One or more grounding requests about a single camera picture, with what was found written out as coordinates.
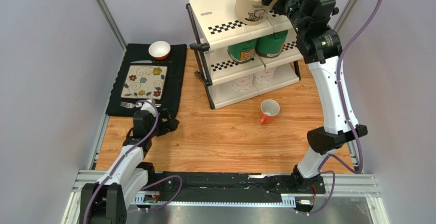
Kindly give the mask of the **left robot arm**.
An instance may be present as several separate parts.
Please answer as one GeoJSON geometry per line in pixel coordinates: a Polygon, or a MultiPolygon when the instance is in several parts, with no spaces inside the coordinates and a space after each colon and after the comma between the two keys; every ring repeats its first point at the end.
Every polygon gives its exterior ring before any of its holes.
{"type": "Polygon", "coordinates": [[[153,105],[133,115],[121,152],[109,170],[81,190],[79,223],[126,223],[127,210],[139,191],[157,184],[152,163],[144,162],[153,137],[175,131],[179,121],[153,105]]]}

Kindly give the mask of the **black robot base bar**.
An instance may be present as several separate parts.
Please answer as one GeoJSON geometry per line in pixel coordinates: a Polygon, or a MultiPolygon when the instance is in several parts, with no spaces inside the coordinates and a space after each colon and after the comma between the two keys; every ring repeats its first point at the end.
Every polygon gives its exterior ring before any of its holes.
{"type": "Polygon", "coordinates": [[[158,200],[191,203],[279,203],[299,193],[290,174],[164,171],[148,185],[158,200]]]}

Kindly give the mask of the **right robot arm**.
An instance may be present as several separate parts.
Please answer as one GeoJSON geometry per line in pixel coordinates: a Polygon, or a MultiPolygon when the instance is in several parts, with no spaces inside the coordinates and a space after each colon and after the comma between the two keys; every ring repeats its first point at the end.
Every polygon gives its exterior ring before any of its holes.
{"type": "Polygon", "coordinates": [[[345,143],[365,136],[367,127],[352,113],[340,60],[340,37],[329,26],[331,17],[339,12],[336,0],[261,0],[261,3],[290,21],[297,48],[315,80],[321,101],[323,126],[307,133],[309,148],[292,172],[293,187],[305,192],[320,177],[327,157],[345,143]]]}

